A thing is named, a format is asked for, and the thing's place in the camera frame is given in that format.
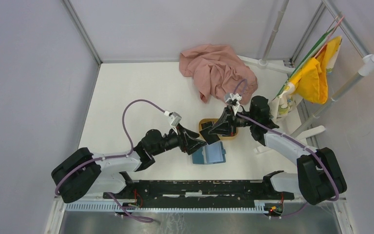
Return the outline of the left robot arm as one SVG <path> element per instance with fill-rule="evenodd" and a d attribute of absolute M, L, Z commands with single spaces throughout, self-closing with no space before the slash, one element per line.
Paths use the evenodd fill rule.
<path fill-rule="evenodd" d="M 87 147 L 77 149 L 53 169 L 55 194 L 64 203 L 72 203 L 89 194 L 112 192 L 121 198 L 133 194 L 128 172 L 143 171 L 155 163 L 156 155 L 178 148 L 188 155 L 206 146 L 196 132 L 177 125 L 167 134 L 151 129 L 131 150 L 122 153 L 92 153 Z"/>

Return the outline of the blue card holder wallet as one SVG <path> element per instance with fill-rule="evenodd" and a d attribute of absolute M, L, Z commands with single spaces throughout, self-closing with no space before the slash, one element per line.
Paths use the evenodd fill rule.
<path fill-rule="evenodd" d="M 209 165 L 225 163 L 225 148 L 221 141 L 215 142 L 210 145 L 201 147 L 199 150 L 194 152 L 192 157 L 192 163 L 197 165 Z"/>

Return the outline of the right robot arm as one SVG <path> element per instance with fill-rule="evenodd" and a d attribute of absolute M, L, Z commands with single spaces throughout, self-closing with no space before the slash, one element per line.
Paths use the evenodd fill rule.
<path fill-rule="evenodd" d="M 331 149 L 310 147 L 280 132 L 270 118 L 267 98 L 252 97 L 249 111 L 238 110 L 239 98 L 239 95 L 228 97 L 222 115 L 215 122 L 206 122 L 200 133 L 211 144 L 220 137 L 234 136 L 238 128 L 249 127 L 255 141 L 295 164 L 296 173 L 275 171 L 264 176 L 262 194 L 266 198 L 274 199 L 281 192 L 289 192 L 317 205 L 325 200 L 336 201 L 347 191 L 346 180 Z"/>

